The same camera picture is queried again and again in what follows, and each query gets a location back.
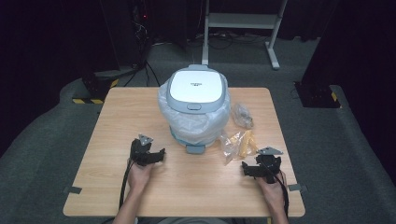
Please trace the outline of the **person's left hand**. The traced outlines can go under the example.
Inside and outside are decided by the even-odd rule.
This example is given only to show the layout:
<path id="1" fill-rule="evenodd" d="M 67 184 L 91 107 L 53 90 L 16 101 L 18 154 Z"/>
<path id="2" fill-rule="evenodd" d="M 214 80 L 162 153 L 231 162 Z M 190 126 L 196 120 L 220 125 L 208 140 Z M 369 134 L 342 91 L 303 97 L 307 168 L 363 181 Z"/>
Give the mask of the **person's left hand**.
<path id="1" fill-rule="evenodd" d="M 151 170 L 154 164 L 146 166 L 132 162 L 129 166 L 128 184 L 131 192 L 143 192 L 149 182 Z"/>

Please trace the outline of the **person's grey clothing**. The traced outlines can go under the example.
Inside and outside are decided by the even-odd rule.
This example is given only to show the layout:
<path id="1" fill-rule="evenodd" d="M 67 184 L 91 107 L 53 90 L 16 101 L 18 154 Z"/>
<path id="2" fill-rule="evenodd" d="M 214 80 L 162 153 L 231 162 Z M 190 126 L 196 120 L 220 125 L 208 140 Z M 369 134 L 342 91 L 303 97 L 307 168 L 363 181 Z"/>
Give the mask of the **person's grey clothing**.
<path id="1" fill-rule="evenodd" d="M 228 224 L 226 221 L 213 217 L 168 217 L 157 224 Z"/>

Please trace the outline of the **yellow and clear plastic wrapper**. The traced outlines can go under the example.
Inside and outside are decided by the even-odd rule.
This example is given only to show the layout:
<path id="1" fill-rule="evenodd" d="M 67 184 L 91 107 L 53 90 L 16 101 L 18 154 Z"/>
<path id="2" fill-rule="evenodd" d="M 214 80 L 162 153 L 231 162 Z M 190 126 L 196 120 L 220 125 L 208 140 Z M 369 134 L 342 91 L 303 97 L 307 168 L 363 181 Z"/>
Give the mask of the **yellow and clear plastic wrapper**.
<path id="1" fill-rule="evenodd" d="M 253 156 L 258 150 L 255 136 L 251 130 L 238 132 L 232 136 L 222 132 L 219 140 L 225 157 L 225 164 L 230 163 L 232 160 Z"/>

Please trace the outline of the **white metal stand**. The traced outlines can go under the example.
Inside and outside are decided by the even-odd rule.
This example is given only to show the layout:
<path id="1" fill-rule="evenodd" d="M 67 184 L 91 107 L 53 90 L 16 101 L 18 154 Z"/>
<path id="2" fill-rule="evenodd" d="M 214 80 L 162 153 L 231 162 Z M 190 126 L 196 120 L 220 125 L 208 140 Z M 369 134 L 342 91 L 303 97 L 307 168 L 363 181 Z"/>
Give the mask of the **white metal stand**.
<path id="1" fill-rule="evenodd" d="M 209 64 L 209 29 L 210 28 L 235 28 L 235 29 L 261 29 L 271 30 L 270 40 L 264 43 L 272 68 L 278 70 L 280 64 L 276 57 L 274 44 L 280 24 L 283 19 L 288 0 L 281 0 L 276 14 L 238 14 L 238 13 L 212 13 L 209 9 L 210 0 L 205 0 L 205 28 L 201 64 Z"/>

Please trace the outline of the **black base with striped tape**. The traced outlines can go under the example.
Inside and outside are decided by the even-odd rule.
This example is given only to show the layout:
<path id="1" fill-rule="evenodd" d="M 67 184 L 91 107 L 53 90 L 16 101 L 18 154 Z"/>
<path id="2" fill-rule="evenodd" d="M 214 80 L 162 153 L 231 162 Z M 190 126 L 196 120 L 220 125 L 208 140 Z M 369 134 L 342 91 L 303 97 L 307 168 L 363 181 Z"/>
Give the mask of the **black base with striped tape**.
<path id="1" fill-rule="evenodd" d="M 303 107 L 311 108 L 341 108 L 336 94 L 329 86 L 320 87 L 313 84 L 295 82 L 299 99 Z"/>
<path id="2" fill-rule="evenodd" d="M 88 74 L 78 82 L 72 102 L 75 104 L 102 104 L 110 89 L 117 86 L 121 77 L 133 75 L 132 67 L 122 67 L 120 70 L 108 70 Z"/>

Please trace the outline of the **white plastic bin liner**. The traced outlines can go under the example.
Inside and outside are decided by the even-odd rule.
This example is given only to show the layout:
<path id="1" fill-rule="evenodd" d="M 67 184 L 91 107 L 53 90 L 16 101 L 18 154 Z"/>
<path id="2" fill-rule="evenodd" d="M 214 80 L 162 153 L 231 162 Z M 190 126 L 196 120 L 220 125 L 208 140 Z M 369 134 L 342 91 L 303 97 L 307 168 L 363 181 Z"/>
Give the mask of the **white plastic bin liner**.
<path id="1" fill-rule="evenodd" d="M 166 100 L 167 85 L 168 82 L 165 82 L 158 90 L 158 105 L 175 138 L 190 145 L 212 144 L 221 135 L 230 117 L 229 91 L 225 92 L 224 102 L 215 112 L 186 114 L 178 112 L 168 105 Z"/>

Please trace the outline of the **person's right hand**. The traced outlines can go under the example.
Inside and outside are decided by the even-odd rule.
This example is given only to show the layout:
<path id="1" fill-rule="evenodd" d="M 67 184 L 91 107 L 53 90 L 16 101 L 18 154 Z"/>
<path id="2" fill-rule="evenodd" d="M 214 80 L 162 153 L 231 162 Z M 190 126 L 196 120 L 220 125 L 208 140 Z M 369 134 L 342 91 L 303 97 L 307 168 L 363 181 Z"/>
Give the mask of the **person's right hand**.
<path id="1" fill-rule="evenodd" d="M 256 177 L 256 182 L 262 189 L 263 197 L 272 215 L 285 214 L 285 199 L 282 185 L 285 184 L 283 172 L 276 175 L 278 181 L 268 184 L 264 177 Z"/>

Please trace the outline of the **white grey pedal trash can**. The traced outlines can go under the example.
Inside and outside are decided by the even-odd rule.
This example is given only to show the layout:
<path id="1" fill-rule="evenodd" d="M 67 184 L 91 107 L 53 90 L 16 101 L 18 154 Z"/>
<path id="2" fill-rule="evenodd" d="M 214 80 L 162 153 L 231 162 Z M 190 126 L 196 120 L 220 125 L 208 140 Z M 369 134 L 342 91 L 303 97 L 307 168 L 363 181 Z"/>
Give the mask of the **white grey pedal trash can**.
<path id="1" fill-rule="evenodd" d="M 225 92 L 228 90 L 226 77 L 203 64 L 191 64 L 179 69 L 166 82 L 168 105 L 186 114 L 215 112 L 224 102 Z M 209 145 L 190 145 L 177 140 L 173 134 L 172 136 L 190 154 L 203 154 L 219 138 Z"/>

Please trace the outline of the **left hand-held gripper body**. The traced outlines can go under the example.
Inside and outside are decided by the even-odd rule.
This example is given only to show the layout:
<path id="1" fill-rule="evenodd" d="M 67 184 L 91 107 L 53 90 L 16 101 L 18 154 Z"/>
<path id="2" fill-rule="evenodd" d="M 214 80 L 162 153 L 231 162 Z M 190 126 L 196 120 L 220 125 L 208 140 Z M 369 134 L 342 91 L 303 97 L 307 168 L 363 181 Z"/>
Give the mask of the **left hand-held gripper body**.
<path id="1" fill-rule="evenodd" d="M 155 157 L 149 152 L 152 142 L 151 137 L 139 134 L 131 144 L 130 159 L 141 166 L 155 163 Z"/>

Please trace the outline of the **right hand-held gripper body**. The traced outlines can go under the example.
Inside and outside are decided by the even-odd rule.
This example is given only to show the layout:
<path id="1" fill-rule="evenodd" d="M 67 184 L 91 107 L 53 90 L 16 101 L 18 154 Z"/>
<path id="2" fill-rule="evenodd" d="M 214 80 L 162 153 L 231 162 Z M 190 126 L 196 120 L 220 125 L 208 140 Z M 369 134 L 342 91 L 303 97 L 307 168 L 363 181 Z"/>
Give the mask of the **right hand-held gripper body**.
<path id="1" fill-rule="evenodd" d="M 280 172 L 282 151 L 273 147 L 257 150 L 256 163 L 259 165 L 255 177 L 264 177 L 268 184 L 276 182 L 276 175 Z"/>

